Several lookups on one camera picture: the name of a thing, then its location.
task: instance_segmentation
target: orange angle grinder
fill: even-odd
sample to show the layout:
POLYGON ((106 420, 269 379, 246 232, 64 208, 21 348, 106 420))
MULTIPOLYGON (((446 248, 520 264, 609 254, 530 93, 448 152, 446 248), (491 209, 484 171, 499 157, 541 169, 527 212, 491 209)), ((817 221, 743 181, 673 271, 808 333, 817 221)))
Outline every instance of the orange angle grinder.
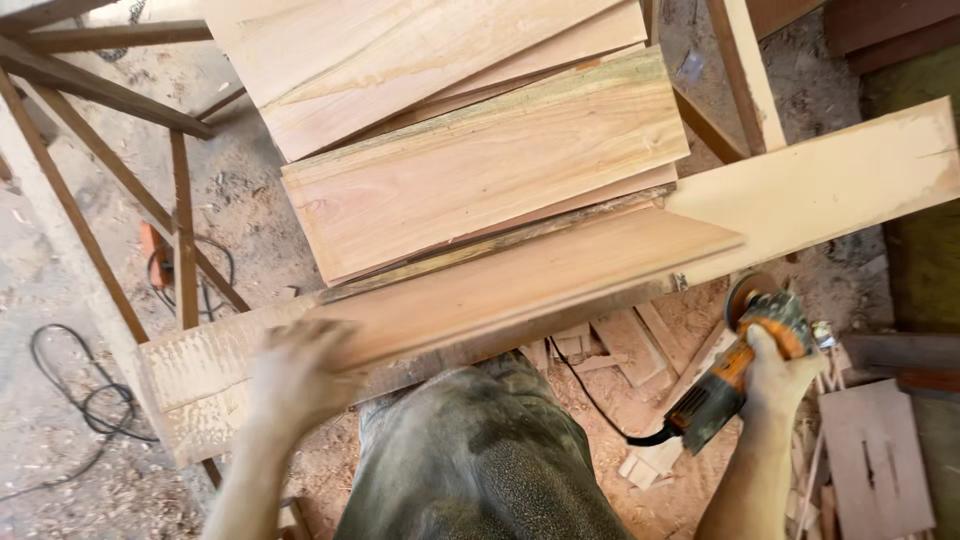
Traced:
POLYGON ((747 369, 755 357, 747 343, 750 325, 767 330, 787 360, 817 350, 800 299, 780 289, 767 274, 750 274, 731 287, 724 319, 736 332, 737 340, 717 355, 709 370, 670 408, 663 417, 662 430, 649 437, 628 437, 628 444, 656 446, 680 436, 694 455, 700 452, 747 401, 747 369))

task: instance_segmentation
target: power cord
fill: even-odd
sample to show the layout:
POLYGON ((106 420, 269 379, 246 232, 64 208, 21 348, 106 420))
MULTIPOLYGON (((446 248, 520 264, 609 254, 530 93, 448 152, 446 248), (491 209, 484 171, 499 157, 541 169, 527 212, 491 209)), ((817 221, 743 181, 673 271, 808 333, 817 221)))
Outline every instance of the power cord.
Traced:
POLYGON ((59 390, 59 392, 63 395, 63 398, 66 399, 67 402, 69 402, 72 406, 74 406, 74 408, 80 411, 80 413, 84 416, 84 421, 90 427, 90 429, 102 435, 106 435, 107 437, 104 439, 103 444, 100 445, 100 448, 93 453, 93 456, 91 456, 90 459, 88 459, 83 465, 78 467, 73 473, 67 475, 62 479, 46 481, 41 484, 35 485, 34 487, 30 487, 21 491, 17 491, 15 493, 11 493, 10 495, 5 495, 3 497, 0 497, 0 503, 4 503, 6 501, 9 501, 10 499, 14 499, 16 497, 20 497, 21 495, 26 495, 28 493, 32 493, 34 491, 38 491, 41 489, 50 489, 53 487, 57 487, 59 485, 67 483, 70 480, 79 478, 80 475, 89 471, 90 468, 96 465, 97 461, 99 461, 100 458, 103 457, 104 452, 107 451, 107 445, 110 443, 110 441, 113 440, 113 437, 115 437, 117 434, 127 435, 130 438, 134 438, 134 439, 145 441, 145 442, 159 442, 159 439, 155 437, 130 431, 130 426, 133 423, 133 421, 136 419, 136 409, 133 408, 133 393, 126 385, 120 384, 119 382, 116 382, 115 380, 113 380, 113 378, 109 375, 109 373, 107 373, 107 370, 105 370, 104 367, 100 365, 100 362, 98 362, 97 359, 93 356, 93 353, 90 352, 90 348, 86 345, 86 342, 84 341, 84 339, 80 337, 80 335, 77 334, 73 329, 66 327, 65 325, 56 324, 56 323, 45 325, 36 329, 34 331, 34 334, 30 338, 30 354, 34 358, 34 364, 36 365, 36 368, 40 370, 40 373, 42 373, 43 376, 46 377, 47 380, 51 384, 53 384, 55 388, 57 388, 57 390, 59 390), (77 400, 77 398, 74 397, 73 393, 70 392, 70 389, 60 379, 60 376, 58 376, 57 373, 50 367, 46 357, 44 356, 43 352, 40 350, 40 347, 39 347, 40 337, 44 335, 45 332, 48 332, 51 329, 58 329, 61 331, 65 331, 68 335, 70 335, 73 341, 78 345, 80 345, 80 348, 84 351, 84 356, 86 356, 86 361, 89 362, 97 370, 97 372, 100 373, 100 376, 107 382, 106 384, 95 388, 93 391, 87 394, 86 397, 84 397, 81 401, 77 400), (112 390, 116 392, 116 394, 120 397, 120 399, 124 402, 124 404, 126 404, 126 407, 127 407, 127 410, 126 412, 124 412, 123 417, 116 424, 113 424, 112 422, 105 419, 104 417, 98 416, 97 414, 90 411, 90 402, 93 400, 93 398, 97 397, 101 393, 106 392, 108 390, 112 390))
POLYGON ((553 350, 557 352, 557 356, 560 357, 560 360, 566 364, 566 367, 570 368, 570 373, 573 374, 574 379, 580 383, 580 388, 583 389, 584 394, 587 394, 587 399, 589 399, 593 404, 593 408, 597 409, 597 412, 600 413, 600 416, 603 416, 603 419, 607 421, 607 424, 609 424, 614 431, 620 433, 620 436, 627 440, 627 444, 630 446, 657 446, 671 437, 681 435, 681 433, 676 432, 672 428, 671 424, 664 424, 662 430, 650 435, 649 437, 633 437, 627 433, 624 433, 623 430, 618 427, 617 424, 614 424, 613 420, 607 416, 607 413, 600 408, 600 405, 598 405, 596 400, 593 399, 593 396, 590 395, 589 391, 587 390, 587 386, 584 385, 584 381, 580 379, 580 375, 578 375, 576 370, 573 369, 573 366, 570 365, 570 362, 566 361, 566 356, 560 352, 560 347, 557 347, 557 341, 552 335, 550 336, 550 343, 553 345, 553 350))
MULTIPOLYGON (((197 237, 194 238, 194 240, 195 240, 195 241, 199 241, 199 242, 203 242, 204 244, 208 244, 208 245, 210 245, 210 246, 213 246, 213 247, 217 248, 218 250, 220 250, 220 251, 224 254, 224 257, 227 258, 227 264, 228 264, 228 267, 229 267, 229 271, 228 271, 228 282, 230 283, 231 286, 233 286, 233 285, 234 285, 233 277, 234 277, 235 268, 234 268, 234 264, 233 264, 233 255, 230 254, 230 251, 229 251, 227 248, 225 248, 224 246, 222 246, 222 245, 214 242, 213 240, 210 240, 209 238, 204 238, 204 237, 202 237, 202 236, 197 236, 197 237)), ((154 249, 154 251, 150 254, 150 256, 147 257, 147 283, 150 282, 150 266, 154 263, 154 259, 156 258, 156 254, 157 254, 160 250, 166 249, 166 248, 167 248, 167 244, 166 244, 166 243, 164 243, 164 244, 161 245, 161 246, 157 246, 156 249, 154 249)), ((170 312, 171 312, 171 313, 174 313, 174 314, 177 313, 177 303, 174 301, 174 299, 170 298, 170 297, 167 295, 167 289, 166 289, 165 287, 164 287, 164 288, 157 289, 156 287, 151 286, 150 288, 153 289, 154 294, 156 294, 156 297, 159 298, 159 300, 160 300, 165 306, 167 306, 168 309, 170 309, 170 312)), ((213 313, 214 313, 215 311, 217 311, 218 309, 220 309, 221 307, 223 307, 226 303, 225 303, 225 302, 221 302, 221 303, 218 304, 216 307, 210 307, 210 295, 209 295, 209 292, 207 291, 206 283, 200 282, 200 290, 201 290, 201 293, 202 293, 202 297, 203 297, 203 299, 204 299, 204 305, 206 306, 206 309, 201 309, 200 311, 198 311, 198 313, 199 313, 200 315, 206 315, 207 319, 212 323, 212 322, 213 322, 213 313)))

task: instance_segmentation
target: stack of wooden boards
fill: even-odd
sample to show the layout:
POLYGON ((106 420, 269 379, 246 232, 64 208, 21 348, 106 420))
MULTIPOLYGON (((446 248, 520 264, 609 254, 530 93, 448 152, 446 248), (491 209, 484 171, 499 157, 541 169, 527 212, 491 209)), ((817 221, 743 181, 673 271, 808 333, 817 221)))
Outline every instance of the stack of wooden boards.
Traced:
POLYGON ((960 43, 956 0, 832 0, 824 8, 830 53, 869 73, 960 43))

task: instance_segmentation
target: forearm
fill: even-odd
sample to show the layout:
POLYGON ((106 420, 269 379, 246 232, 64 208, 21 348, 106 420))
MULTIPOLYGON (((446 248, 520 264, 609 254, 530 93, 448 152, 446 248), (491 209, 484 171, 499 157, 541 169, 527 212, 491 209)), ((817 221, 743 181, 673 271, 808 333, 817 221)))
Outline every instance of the forearm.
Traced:
POLYGON ((783 538, 793 421, 793 414, 757 415, 744 425, 696 540, 783 538))
POLYGON ((243 427, 203 540, 276 538, 280 493, 297 438, 268 423, 243 427))

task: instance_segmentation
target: sawdust-covered floor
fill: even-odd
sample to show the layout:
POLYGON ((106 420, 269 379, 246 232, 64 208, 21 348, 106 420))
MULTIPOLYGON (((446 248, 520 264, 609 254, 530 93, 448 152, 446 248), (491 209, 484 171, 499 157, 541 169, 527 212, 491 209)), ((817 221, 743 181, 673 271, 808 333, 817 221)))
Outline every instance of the sawdust-covered floor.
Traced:
MULTIPOLYGON (((126 20, 133 0, 112 6, 106 22, 126 20)), ((197 17, 177 0, 148 0, 141 21, 197 17)), ((676 73, 689 51, 703 59, 701 71, 685 72, 679 84, 714 119, 739 137, 741 131, 716 51, 703 0, 664 0, 663 53, 676 73)), ((828 57, 822 17, 812 13, 761 43, 789 142, 841 129, 860 120, 857 81, 842 62, 828 57)), ((132 49, 116 62, 92 53, 66 57, 108 79, 180 110, 202 104, 235 74, 211 43, 132 49)), ((74 100, 161 204, 170 208, 173 183, 165 130, 113 110, 74 100)), ((249 98, 213 118, 219 135, 188 137, 198 234, 230 249, 237 288, 253 307, 277 301, 288 285, 315 290, 322 281, 283 187, 280 159, 249 98)), ((174 319, 148 288, 138 246, 141 214, 79 140, 61 132, 51 153, 70 184, 114 272, 151 336, 174 330, 174 319)), ((682 175, 717 166, 709 150, 691 136, 691 157, 682 175)), ((73 469, 101 444, 80 415, 33 366, 28 342, 33 330, 60 322, 84 335, 98 358, 113 369, 108 351, 90 324, 83 298, 71 291, 69 261, 58 257, 40 220, 13 185, 0 191, 0 497, 73 469)), ((789 224, 772 224, 789 227, 789 224)), ((204 249, 218 264, 215 252, 204 249)), ((883 271, 878 228, 846 236, 764 264, 789 278, 804 295, 811 317, 837 330, 883 327, 892 310, 883 271)), ((726 279, 655 302, 684 351, 693 355, 719 320, 726 279)), ((226 307, 217 316, 227 316, 226 307)), ((69 343, 41 343, 78 394, 99 383, 69 343)), ((616 470, 626 455, 562 366, 548 378, 561 401, 584 426, 598 481, 616 512, 639 538, 692 537, 699 516, 723 474, 736 442, 727 426, 698 456, 678 461, 673 484, 640 492, 616 470)), ((656 395, 632 390, 613 369, 585 375, 591 393, 625 430, 650 420, 656 395)), ((304 497, 304 514, 317 538, 331 536, 349 496, 359 446, 357 419, 347 411, 311 433, 297 452, 287 492, 304 497)), ((77 481, 0 503, 0 538, 191 538, 208 508, 210 491, 196 467, 176 470, 157 445, 118 437, 105 457, 77 481)))

